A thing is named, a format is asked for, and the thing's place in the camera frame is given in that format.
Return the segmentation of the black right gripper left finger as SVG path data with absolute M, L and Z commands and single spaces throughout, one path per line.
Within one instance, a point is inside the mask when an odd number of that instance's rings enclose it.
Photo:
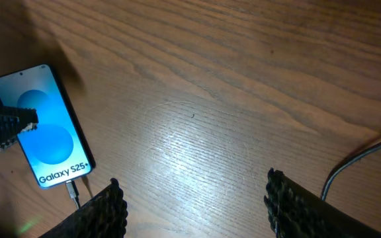
M 86 204 L 41 238 L 123 238 L 127 226 L 127 202 L 115 178 Z

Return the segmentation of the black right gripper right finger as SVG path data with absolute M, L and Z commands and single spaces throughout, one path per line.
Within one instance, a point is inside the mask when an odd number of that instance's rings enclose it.
M 381 232 L 324 202 L 282 171 L 268 171 L 267 195 L 271 229 L 281 238 L 381 238 Z

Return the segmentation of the blue smartphone lit screen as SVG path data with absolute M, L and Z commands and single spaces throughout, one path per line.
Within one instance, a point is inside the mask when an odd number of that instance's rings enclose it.
M 0 76 L 5 106 L 35 109 L 37 127 L 18 135 L 40 188 L 88 175 L 93 158 L 64 86 L 48 64 Z

